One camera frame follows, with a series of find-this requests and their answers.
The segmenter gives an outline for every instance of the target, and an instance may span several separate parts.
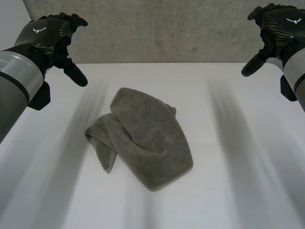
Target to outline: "silver arm segment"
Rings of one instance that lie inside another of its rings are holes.
[[[305,49],[298,51],[287,61],[284,76],[305,111]]]
[[[0,143],[42,83],[42,73],[30,59],[15,52],[0,52]]]

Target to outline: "concrete wall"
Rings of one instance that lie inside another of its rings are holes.
[[[30,21],[30,16],[20,0],[0,1],[0,50],[14,45],[23,27]]]
[[[32,19],[84,17],[69,48],[76,63],[247,62],[263,48],[247,16],[265,0],[24,0]],[[304,0],[276,4],[305,8]]]

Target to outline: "microfiber towel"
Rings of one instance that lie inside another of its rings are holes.
[[[121,88],[110,109],[85,131],[107,173],[118,154],[149,190],[156,191],[193,167],[176,108]]]

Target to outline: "carbon fiber glove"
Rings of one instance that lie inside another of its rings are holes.
[[[305,10],[294,6],[271,3],[264,8],[257,7],[250,13],[248,20],[255,20],[260,27],[264,47],[242,69],[243,76],[254,74],[268,58],[282,60],[283,50],[305,37]],[[290,101],[296,101],[284,76],[281,79],[281,92]]]
[[[79,26],[88,23],[76,14],[71,16],[60,13],[59,15],[43,16],[37,21],[30,21],[21,31],[15,42],[15,47],[33,47],[36,52],[42,52],[46,59],[46,67],[63,68],[79,86],[86,86],[88,81],[80,69],[68,58],[67,46]]]

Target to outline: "white surface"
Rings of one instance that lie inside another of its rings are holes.
[[[83,64],[80,88],[47,75],[52,102],[27,109],[0,145],[0,229],[301,229],[305,114],[267,64]],[[158,192],[118,157],[107,175],[83,131],[121,87],[177,108],[194,167]]]
[[[12,47],[30,16],[22,0],[0,1],[0,51]]]

